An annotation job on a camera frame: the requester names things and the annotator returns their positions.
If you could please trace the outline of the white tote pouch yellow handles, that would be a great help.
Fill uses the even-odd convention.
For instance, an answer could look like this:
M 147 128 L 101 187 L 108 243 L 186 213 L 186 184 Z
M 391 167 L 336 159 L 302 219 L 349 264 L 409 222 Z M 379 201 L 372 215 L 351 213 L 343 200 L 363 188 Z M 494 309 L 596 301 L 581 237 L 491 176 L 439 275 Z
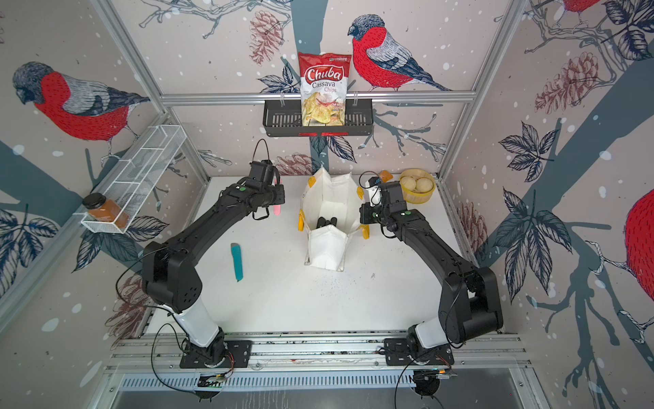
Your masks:
M 368 240 L 370 227 L 359 222 L 359 208 L 364 204 L 364 189 L 350 174 L 331 176 L 320 168 L 308 179 L 301 197 L 298 229 L 308 235 L 308 253 L 305 264 L 317 269 L 342 272 L 345 269 L 346 250 L 356 233 Z M 318 219 L 337 218 L 331 224 L 317 228 Z

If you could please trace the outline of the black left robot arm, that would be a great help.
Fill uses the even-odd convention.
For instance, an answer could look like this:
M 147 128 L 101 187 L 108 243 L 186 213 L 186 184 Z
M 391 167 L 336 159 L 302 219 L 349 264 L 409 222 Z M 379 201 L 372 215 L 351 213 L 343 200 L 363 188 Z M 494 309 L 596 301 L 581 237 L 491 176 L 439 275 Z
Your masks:
M 280 174 L 271 160 L 250 163 L 250 174 L 228 186 L 216 204 L 177 236 L 150 243 L 142 259 L 143 292 L 171 313 L 188 336 L 190 351 L 206 366 L 218 366 L 228 347 L 224 332 L 201 300 L 203 282 L 196 266 L 229 228 L 257 212 L 285 202 Z

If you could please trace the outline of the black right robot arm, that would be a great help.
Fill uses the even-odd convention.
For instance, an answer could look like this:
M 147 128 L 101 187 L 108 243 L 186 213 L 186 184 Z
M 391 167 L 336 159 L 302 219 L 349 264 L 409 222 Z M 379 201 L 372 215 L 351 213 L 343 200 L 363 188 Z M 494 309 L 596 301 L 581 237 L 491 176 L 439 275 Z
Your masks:
M 387 239 L 412 248 L 441 284 L 436 317 L 407 332 L 410 354 L 418 357 L 438 347 L 460 347 L 468 340 L 504 327 L 497 276 L 455 252 L 431 228 L 419 210 L 410 210 L 399 182 L 371 177 L 364 184 L 368 200 L 360 223 L 377 224 Z

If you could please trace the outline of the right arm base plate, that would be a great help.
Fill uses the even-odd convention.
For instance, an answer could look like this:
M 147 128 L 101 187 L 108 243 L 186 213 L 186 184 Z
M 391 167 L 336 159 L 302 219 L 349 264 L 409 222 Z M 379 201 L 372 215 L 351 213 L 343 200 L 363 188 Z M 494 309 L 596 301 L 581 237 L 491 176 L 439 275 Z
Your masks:
M 448 344 L 425 349 L 415 338 L 385 338 L 379 354 L 387 366 L 407 366 L 413 361 L 420 366 L 452 366 L 454 357 Z

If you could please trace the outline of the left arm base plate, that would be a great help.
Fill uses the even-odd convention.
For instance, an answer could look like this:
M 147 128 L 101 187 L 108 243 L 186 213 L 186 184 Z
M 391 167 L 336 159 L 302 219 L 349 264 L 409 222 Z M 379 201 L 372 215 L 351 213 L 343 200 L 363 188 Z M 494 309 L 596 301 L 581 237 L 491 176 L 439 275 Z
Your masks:
M 247 368 L 253 343 L 246 340 L 219 339 L 207 348 L 190 341 L 182 343 L 182 369 Z

